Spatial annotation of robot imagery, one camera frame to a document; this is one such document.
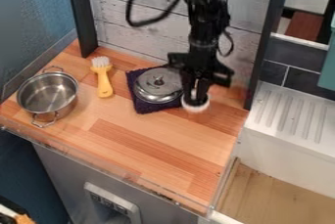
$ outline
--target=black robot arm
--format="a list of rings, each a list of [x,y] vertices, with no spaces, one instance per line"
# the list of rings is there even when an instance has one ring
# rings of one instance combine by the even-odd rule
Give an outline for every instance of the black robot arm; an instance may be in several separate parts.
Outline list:
[[[128,0],[126,6],[126,20],[132,26],[143,26],[167,18],[179,2],[174,0],[161,15],[155,18],[134,22],[131,19],[133,1]],[[228,56],[234,47],[233,40],[226,31],[230,22],[228,0],[184,1],[188,6],[191,25],[189,52],[169,53],[167,56],[169,65],[180,69],[184,92],[183,105],[199,107],[209,101],[207,92],[212,84],[229,87],[234,74],[232,69],[220,63],[216,57],[221,35],[225,35],[231,43],[230,50],[224,56]]]

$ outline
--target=gray cabinet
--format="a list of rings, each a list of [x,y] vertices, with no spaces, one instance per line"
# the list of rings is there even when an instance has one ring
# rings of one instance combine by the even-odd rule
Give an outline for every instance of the gray cabinet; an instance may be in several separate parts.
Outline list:
[[[74,224],[114,223],[111,220],[102,220],[102,212],[104,215],[107,214],[106,207],[99,205],[84,190],[86,182],[137,205],[143,224],[196,224],[198,222],[198,216],[170,202],[127,185],[68,157],[37,145],[34,145],[34,148]]]

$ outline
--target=gray tile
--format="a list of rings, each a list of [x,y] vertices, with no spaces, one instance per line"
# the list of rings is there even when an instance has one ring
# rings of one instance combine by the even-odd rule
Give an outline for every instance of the gray tile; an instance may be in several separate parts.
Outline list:
[[[286,70],[287,66],[264,61],[260,80],[280,86],[283,83]]]
[[[281,64],[320,72],[326,55],[325,50],[271,38],[265,58]]]
[[[317,86],[320,75],[290,67],[284,86],[335,101],[335,91]]]

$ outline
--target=wooden countertop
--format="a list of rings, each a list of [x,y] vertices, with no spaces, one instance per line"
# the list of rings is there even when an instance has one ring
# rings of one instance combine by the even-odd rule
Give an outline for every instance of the wooden countertop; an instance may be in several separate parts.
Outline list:
[[[38,129],[13,95],[1,106],[0,123],[63,155],[205,212],[247,116],[239,89],[214,86],[211,108],[201,115],[183,109],[140,115],[133,109],[125,72],[157,64],[101,47],[90,58],[101,55],[114,64],[109,73],[116,93],[112,98],[96,96],[96,75],[74,41],[48,65],[63,67],[78,80],[74,111]]]

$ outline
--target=dish towel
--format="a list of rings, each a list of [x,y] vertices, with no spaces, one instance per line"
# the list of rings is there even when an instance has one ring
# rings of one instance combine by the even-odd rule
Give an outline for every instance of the dish towel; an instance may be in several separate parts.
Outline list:
[[[167,110],[167,109],[180,108],[181,107],[180,97],[177,97],[173,101],[164,103],[164,104],[147,103],[136,97],[133,87],[134,87],[134,83],[137,77],[141,75],[142,73],[144,73],[145,71],[153,69],[153,68],[157,68],[157,67],[133,70],[125,74],[126,80],[128,83],[128,88],[131,94],[132,102],[134,104],[134,108],[136,112],[140,114],[145,114],[149,112],[158,112],[158,111]]]

